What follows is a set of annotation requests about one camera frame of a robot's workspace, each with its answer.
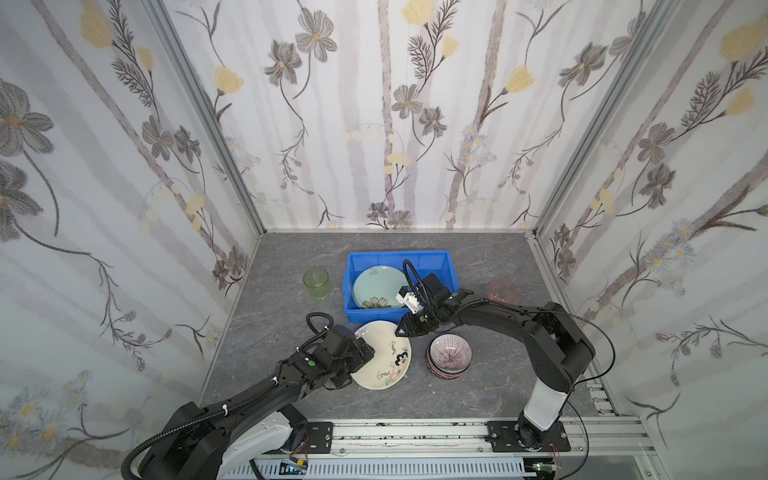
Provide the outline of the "cream plum blossom plate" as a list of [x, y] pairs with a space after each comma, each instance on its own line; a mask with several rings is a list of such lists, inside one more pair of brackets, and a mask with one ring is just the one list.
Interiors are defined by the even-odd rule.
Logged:
[[368, 390], [385, 390], [404, 378], [411, 357], [411, 345], [407, 337], [395, 335], [395, 323], [379, 320], [362, 325], [355, 332], [375, 351], [373, 358], [352, 374], [353, 381]]

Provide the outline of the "purple striped top bowl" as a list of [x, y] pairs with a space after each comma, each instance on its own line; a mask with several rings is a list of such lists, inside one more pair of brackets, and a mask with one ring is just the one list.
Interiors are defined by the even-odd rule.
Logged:
[[431, 341], [426, 352], [432, 362], [448, 373], [458, 373], [468, 369], [472, 358], [472, 347], [463, 337], [447, 333]]

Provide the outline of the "green flower plate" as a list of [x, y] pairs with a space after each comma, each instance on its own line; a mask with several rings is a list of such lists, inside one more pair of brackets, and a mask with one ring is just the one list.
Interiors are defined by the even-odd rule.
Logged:
[[402, 308], [396, 295], [406, 285], [405, 275], [397, 268], [374, 266], [364, 270], [354, 281], [353, 299], [361, 309]]

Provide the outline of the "red patterned bottom bowl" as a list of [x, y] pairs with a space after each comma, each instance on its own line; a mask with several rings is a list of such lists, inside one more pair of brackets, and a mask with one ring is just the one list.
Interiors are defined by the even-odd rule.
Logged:
[[440, 378], [442, 380], [455, 380], [455, 379], [460, 378], [462, 375], [464, 375], [467, 372], [466, 369], [464, 369], [464, 370], [462, 370], [462, 371], [460, 371], [458, 373], [448, 373], [446, 371], [443, 371], [440, 368], [438, 368], [432, 362], [432, 359], [429, 356], [426, 357], [426, 365], [427, 365], [427, 368], [428, 368], [429, 372], [432, 375], [434, 375], [435, 377]]

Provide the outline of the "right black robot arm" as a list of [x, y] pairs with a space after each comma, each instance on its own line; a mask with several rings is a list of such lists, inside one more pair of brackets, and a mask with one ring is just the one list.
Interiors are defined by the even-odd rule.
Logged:
[[561, 305], [524, 307], [492, 300], [471, 290], [450, 291], [433, 274], [421, 277], [413, 263], [403, 261], [407, 285], [398, 301], [409, 312], [396, 335], [425, 336], [445, 325], [490, 330], [521, 342], [537, 377], [531, 396], [517, 420], [516, 442], [540, 449], [559, 420], [579, 378], [595, 357], [595, 348], [574, 317]]

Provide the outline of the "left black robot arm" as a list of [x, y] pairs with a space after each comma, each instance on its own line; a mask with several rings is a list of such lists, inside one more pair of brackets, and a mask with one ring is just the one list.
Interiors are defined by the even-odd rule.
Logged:
[[303, 421], [292, 405], [320, 388], [343, 389], [352, 375], [370, 363], [375, 349], [349, 328], [328, 324], [272, 373], [244, 391], [208, 406], [189, 402], [178, 408], [163, 430], [133, 448], [122, 461], [124, 479], [215, 479], [224, 472], [225, 452], [269, 415], [286, 409]]

